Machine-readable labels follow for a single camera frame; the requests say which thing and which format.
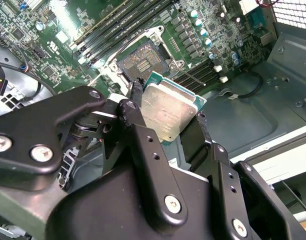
capacitor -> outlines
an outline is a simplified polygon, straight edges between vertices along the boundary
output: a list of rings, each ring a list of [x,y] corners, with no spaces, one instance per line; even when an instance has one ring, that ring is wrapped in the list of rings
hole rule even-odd
[[[212,52],[209,52],[208,53],[208,58],[211,59],[211,60],[214,60],[215,59],[215,55]]]
[[[196,19],[196,21],[195,21],[195,26],[197,26],[197,27],[201,27],[202,26],[202,20],[201,19]]]
[[[241,63],[241,60],[240,59],[235,59],[234,61],[233,61],[233,63],[234,63],[234,65],[239,65],[240,63]]]
[[[211,47],[212,45],[212,40],[210,38],[205,40],[205,45],[207,45],[208,47]]]
[[[205,30],[205,28],[201,28],[201,30],[199,31],[199,34],[203,37],[208,35],[208,31]]]
[[[239,40],[239,41],[237,42],[237,46],[238,46],[238,47],[243,47],[243,45],[244,45],[244,42],[243,42],[242,40]]]
[[[238,24],[241,22],[241,18],[239,16],[234,16],[231,18],[231,21]]]
[[[227,7],[224,4],[221,5],[221,9],[222,9],[223,13],[227,14],[228,10],[227,10]]]
[[[189,13],[189,15],[190,15],[191,18],[197,18],[197,17],[198,17],[198,11],[192,10],[192,11]]]
[[[43,22],[38,21],[35,27],[38,31],[43,31],[47,26]]]
[[[216,14],[217,17],[219,18],[224,18],[225,17],[225,13],[222,12],[222,11],[219,11],[217,14]]]
[[[238,54],[237,54],[235,51],[232,51],[230,55],[231,55],[231,58],[232,58],[233,60],[239,58]]]

green circuit board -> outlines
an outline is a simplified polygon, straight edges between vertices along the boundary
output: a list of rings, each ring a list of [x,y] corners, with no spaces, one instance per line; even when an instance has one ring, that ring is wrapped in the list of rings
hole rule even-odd
[[[161,37],[172,58],[185,62],[182,70],[186,72],[209,60],[212,53],[216,65],[222,65],[223,75],[232,78],[241,72],[241,65],[257,64],[270,53],[270,49],[259,44],[253,34],[255,28],[261,28],[265,23],[253,26],[248,16],[242,16],[237,0],[41,2],[37,9],[32,10],[30,6],[20,9],[23,4],[20,0],[0,0],[0,35],[21,47],[29,60],[31,72],[58,93],[81,85],[90,85],[106,96],[119,93],[119,86],[101,75],[101,68],[96,63],[106,61],[114,51],[155,26],[164,27]],[[225,18],[217,14],[221,11],[221,5],[227,9]],[[198,12],[202,26],[195,26],[196,19],[189,15],[192,10]],[[118,22],[116,16],[124,21]],[[238,24],[231,20],[236,16],[241,16]],[[191,38],[195,41],[194,56],[181,39],[178,24],[173,22],[177,17],[182,17],[180,24],[191,30]],[[201,28],[207,30],[207,36],[200,35]],[[205,44],[206,39],[211,39],[211,46]],[[1,40],[0,44],[10,48]],[[10,50],[20,59],[15,49]],[[239,65],[234,65],[232,52],[238,54]],[[173,75],[171,79],[176,79],[180,74]]]

microchip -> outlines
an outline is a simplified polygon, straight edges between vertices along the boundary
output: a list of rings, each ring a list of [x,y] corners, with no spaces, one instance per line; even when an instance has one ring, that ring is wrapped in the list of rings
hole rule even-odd
[[[54,74],[54,71],[48,66],[43,71],[46,76],[51,77]]]
[[[245,34],[245,33],[247,32],[246,27],[241,28],[241,29],[239,30],[239,32],[240,32],[241,34]]]
[[[212,24],[208,25],[208,29],[209,29],[210,31],[213,31],[213,30],[215,29],[215,24],[212,23]]]
[[[12,33],[14,37],[16,37],[17,40],[20,40],[24,37],[24,33],[20,29],[15,29],[15,31]]]
[[[213,49],[211,50],[211,52],[212,52],[213,54],[218,54],[219,50],[218,50],[217,48],[213,48]]]
[[[232,31],[232,30],[228,31],[228,32],[227,32],[227,36],[228,36],[229,38],[232,37],[232,36],[233,36],[233,31]]]

black ram slot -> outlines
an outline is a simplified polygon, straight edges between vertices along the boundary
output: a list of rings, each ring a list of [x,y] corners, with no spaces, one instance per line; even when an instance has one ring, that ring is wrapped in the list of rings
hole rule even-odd
[[[195,77],[200,72],[205,71],[206,68],[212,68],[212,67],[213,67],[213,63],[210,60],[207,60],[207,61],[201,63],[200,65],[196,66],[195,68],[191,69],[190,71],[188,71],[188,73]],[[187,76],[185,74],[182,74],[181,76],[176,78],[174,80],[174,82],[176,82],[178,84],[181,84],[181,83],[185,82],[188,79],[190,79],[189,76]]]
[[[120,4],[118,7],[116,7],[109,15],[107,15],[105,18],[103,18],[101,21],[99,21],[95,26],[93,26],[90,30],[88,30],[84,35],[82,35],[79,39],[77,39],[74,43],[76,45],[81,44],[86,38],[88,38],[94,31],[96,31],[98,28],[102,27],[104,24],[109,22],[112,17],[119,16],[125,8],[128,8],[129,6],[133,5],[133,0],[127,0],[124,1],[124,3]]]
[[[138,4],[135,5],[135,7],[132,8],[131,11],[129,11],[127,14],[124,14],[123,16],[121,16],[119,18],[119,20],[115,21],[115,23],[113,25],[111,25],[110,27],[105,27],[104,30],[98,32],[96,34],[96,36],[93,37],[92,40],[87,42],[87,44],[82,49],[86,50],[88,47],[91,47],[91,49],[96,49],[99,46],[102,46],[103,43],[105,43],[107,39],[114,38],[123,29],[126,29],[132,23],[136,22],[136,19],[143,14],[142,9],[150,8],[151,3],[158,2],[158,1],[159,0],[149,0],[149,1],[145,1],[145,2],[138,2]]]
[[[194,89],[192,90],[192,92],[198,94],[198,93],[201,92],[203,89],[212,86],[213,84],[217,83],[218,81],[219,81],[219,80],[218,80],[217,78],[215,78],[214,80],[208,82],[208,83],[206,84],[206,86],[197,86],[196,88],[194,88]]]
[[[155,17],[156,15],[158,15],[159,13],[161,13],[162,11],[165,10],[165,8],[167,8],[168,6],[170,6],[173,3],[172,0],[165,0],[163,1],[163,3],[157,3],[155,6],[155,10],[152,11],[152,9],[148,9],[144,14],[143,14],[143,18],[140,18],[136,21],[136,23],[134,23],[133,25],[131,25],[131,27],[129,29],[125,31],[123,31],[124,33],[118,35],[115,37],[115,40],[108,46],[106,46],[104,49],[100,50],[99,52],[97,52],[95,54],[95,56],[93,57],[93,59],[90,61],[89,65],[93,65],[94,63],[96,63],[99,59],[101,59],[101,57],[103,57],[105,54],[107,54],[108,52],[110,52],[113,48],[115,48],[116,46],[118,46],[121,42],[124,42],[125,40],[127,40],[127,38],[129,36],[131,36],[132,34],[134,34],[140,27],[144,26],[145,24],[147,24],[153,17]]]
[[[120,23],[123,23],[129,15],[132,16],[135,14],[138,11],[137,9],[142,9],[145,4],[147,4],[147,2],[139,1],[134,3],[132,1],[128,4],[128,6],[125,6],[121,12],[118,13],[118,15],[112,16],[112,18],[106,22],[104,26],[97,28],[87,37],[87,39],[85,39],[87,42],[78,50],[79,54],[82,54],[88,47],[96,43],[99,38],[105,35],[108,31],[116,28]]]
[[[207,79],[203,79],[204,81],[204,84],[208,85],[210,82],[213,82],[214,80],[219,80],[218,76],[216,75],[213,75],[213,76],[209,76]],[[197,87],[203,87],[205,88],[206,86],[196,82],[196,81],[193,81],[188,87],[187,89],[190,89],[190,90],[193,90],[193,89],[196,89]]]

white sticker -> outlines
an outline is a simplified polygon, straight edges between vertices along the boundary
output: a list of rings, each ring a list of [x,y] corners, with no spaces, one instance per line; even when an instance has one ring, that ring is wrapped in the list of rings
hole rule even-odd
[[[68,36],[65,35],[65,33],[61,30],[56,34],[56,38],[61,42],[65,43],[67,40],[69,40]]]

